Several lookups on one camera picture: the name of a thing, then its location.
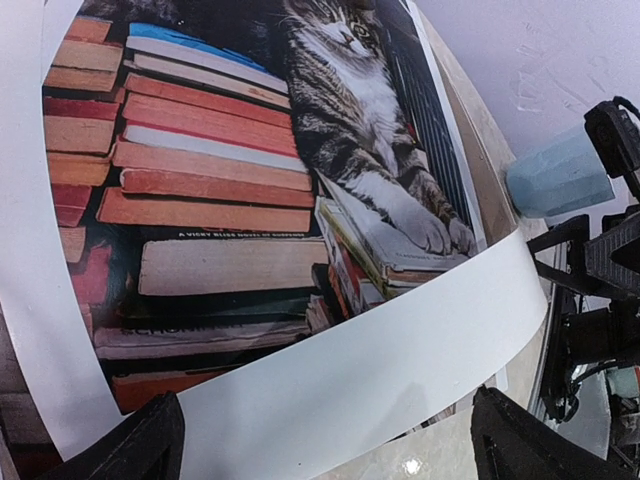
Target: light blue cup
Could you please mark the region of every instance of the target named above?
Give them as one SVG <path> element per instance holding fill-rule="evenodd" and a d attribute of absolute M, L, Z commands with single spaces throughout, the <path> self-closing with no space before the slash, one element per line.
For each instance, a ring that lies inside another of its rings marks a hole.
<path fill-rule="evenodd" d="M 615 196 L 582 125 L 514 162 L 506 182 L 514 206 L 529 218 L 560 215 Z"/>

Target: cat eye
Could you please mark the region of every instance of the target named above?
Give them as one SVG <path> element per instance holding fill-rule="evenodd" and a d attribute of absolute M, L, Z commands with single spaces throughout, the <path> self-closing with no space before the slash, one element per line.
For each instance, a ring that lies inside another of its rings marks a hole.
<path fill-rule="evenodd" d="M 360 37 L 368 37 L 369 36 L 369 32 L 367 31 L 366 28 L 363 28 L 362 26 L 358 25 L 357 23 L 354 23 L 351 25 L 351 28 L 353 29 L 353 32 L 360 36 Z"/>

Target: cat face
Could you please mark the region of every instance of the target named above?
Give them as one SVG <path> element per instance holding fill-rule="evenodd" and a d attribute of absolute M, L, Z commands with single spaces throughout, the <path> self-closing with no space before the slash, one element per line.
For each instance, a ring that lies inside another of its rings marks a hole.
<path fill-rule="evenodd" d="M 373 25 L 355 8 L 340 0 L 289 0 L 289 11 L 303 28 L 332 50 L 355 58 L 379 56 Z"/>

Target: stack of books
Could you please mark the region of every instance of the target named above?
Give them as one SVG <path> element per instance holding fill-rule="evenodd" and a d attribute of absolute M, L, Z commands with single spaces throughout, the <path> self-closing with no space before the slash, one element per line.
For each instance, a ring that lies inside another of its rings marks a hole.
<path fill-rule="evenodd" d="M 111 249 L 87 241 L 85 212 L 110 167 L 123 92 L 115 87 L 122 45 L 106 41 L 110 23 L 76 19 L 55 57 L 43 98 L 47 161 L 65 258 L 87 328 L 106 299 Z"/>
<path fill-rule="evenodd" d="M 306 318 L 322 298 L 328 255 L 286 84 L 244 57 L 144 24 L 130 25 L 118 78 L 125 100 L 96 220 L 133 232 L 141 254 L 93 341 L 131 411 L 334 320 L 312 327 Z"/>

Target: book spine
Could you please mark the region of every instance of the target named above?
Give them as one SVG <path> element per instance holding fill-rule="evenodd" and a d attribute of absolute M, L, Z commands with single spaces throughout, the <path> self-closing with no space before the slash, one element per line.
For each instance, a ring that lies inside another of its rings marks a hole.
<path fill-rule="evenodd" d="M 347 249 L 351 252 L 351 255 L 354 256 L 356 261 L 360 264 L 362 269 L 364 270 L 367 277 L 371 279 L 373 284 L 380 290 L 382 295 L 390 300 L 395 295 L 389 290 L 388 285 L 385 283 L 384 279 L 377 271 L 375 265 L 372 264 L 370 258 L 367 258 L 366 254 L 364 254 L 362 248 L 357 244 L 357 240 L 352 239 L 347 232 L 344 231 L 342 226 L 335 221 L 329 210 L 325 205 L 320 207 L 320 215 L 324 218 L 329 226 L 336 233 L 336 236 L 340 239 L 340 241 L 347 247 Z"/>

